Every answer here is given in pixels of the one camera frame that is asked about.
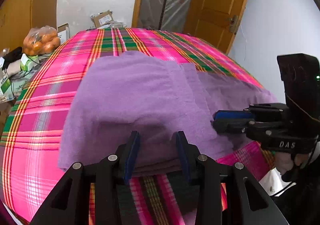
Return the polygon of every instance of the wooden cabinet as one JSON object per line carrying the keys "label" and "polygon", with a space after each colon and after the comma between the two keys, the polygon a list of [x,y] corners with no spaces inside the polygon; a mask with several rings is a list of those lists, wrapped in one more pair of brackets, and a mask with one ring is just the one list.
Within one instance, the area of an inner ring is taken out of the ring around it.
{"label": "wooden cabinet", "polygon": [[0,50],[22,46],[31,28],[57,28],[57,0],[5,0],[0,6]]}

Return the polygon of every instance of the bed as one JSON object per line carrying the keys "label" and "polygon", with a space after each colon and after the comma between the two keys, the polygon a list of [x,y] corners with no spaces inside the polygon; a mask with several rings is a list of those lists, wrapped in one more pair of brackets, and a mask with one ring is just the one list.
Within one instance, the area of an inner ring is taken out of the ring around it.
{"label": "bed", "polygon": [[[60,137],[82,77],[98,57],[119,56],[127,50],[178,63],[192,62],[199,71],[261,87],[233,60],[196,37],[133,28],[79,32],[50,56],[24,88],[1,137],[0,199],[24,223],[31,221],[63,175],[57,168]],[[238,161],[258,180],[273,168],[271,153],[261,150],[257,142],[217,160],[228,165]],[[221,195],[225,209],[223,184]],[[188,217],[195,215],[197,196],[198,188],[188,187],[180,172],[132,178],[129,187],[118,188],[123,224],[192,224]],[[94,184],[89,209],[89,224],[94,224]]]}

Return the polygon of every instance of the silver bolt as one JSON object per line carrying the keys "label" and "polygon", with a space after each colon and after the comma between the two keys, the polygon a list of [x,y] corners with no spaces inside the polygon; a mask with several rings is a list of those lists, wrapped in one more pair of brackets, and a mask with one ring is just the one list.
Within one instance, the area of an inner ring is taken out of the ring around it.
{"label": "silver bolt", "polygon": [[241,162],[237,162],[237,163],[235,163],[235,167],[236,167],[237,169],[241,170],[241,169],[243,169],[244,165],[243,165],[243,163],[241,163]]}
{"label": "silver bolt", "polygon": [[115,154],[112,154],[112,155],[110,155],[109,157],[108,157],[108,160],[109,161],[115,161],[115,160],[117,160],[118,159],[118,156],[116,156]]}
{"label": "silver bolt", "polygon": [[205,154],[201,154],[201,155],[198,156],[198,159],[200,161],[207,161],[208,157]]}
{"label": "silver bolt", "polygon": [[72,165],[72,168],[75,169],[75,170],[79,169],[80,167],[81,167],[81,163],[79,163],[79,162],[75,162],[75,163]]}

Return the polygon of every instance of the yellow string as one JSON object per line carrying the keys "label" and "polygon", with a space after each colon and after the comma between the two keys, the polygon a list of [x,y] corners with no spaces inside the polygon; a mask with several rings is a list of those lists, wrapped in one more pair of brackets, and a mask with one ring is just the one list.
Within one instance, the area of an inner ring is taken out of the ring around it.
{"label": "yellow string", "polygon": [[316,118],[312,117],[311,115],[309,115],[307,112],[305,112],[305,110],[303,110],[296,102],[294,102],[294,101],[291,99],[291,97],[289,97],[289,96],[287,95],[287,93],[285,93],[285,95],[287,96],[287,98],[289,98],[289,99],[291,100],[291,102],[292,102],[293,104],[295,104],[295,105],[296,105],[302,112],[304,112],[308,117],[310,117],[312,120],[320,123],[320,120],[319,120],[319,119],[316,119]]}

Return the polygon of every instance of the purple cloth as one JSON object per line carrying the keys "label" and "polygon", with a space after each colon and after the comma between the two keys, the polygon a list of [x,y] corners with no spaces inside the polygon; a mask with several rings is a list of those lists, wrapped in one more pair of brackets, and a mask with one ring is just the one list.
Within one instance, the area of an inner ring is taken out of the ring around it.
{"label": "purple cloth", "polygon": [[180,168],[172,134],[184,131],[189,143],[213,159],[250,142],[244,135],[217,135],[217,110],[242,110],[250,103],[274,102],[266,90],[234,78],[197,72],[193,64],[162,61],[138,51],[102,57],[84,76],[63,129],[58,166],[99,162],[141,135],[136,175]]}

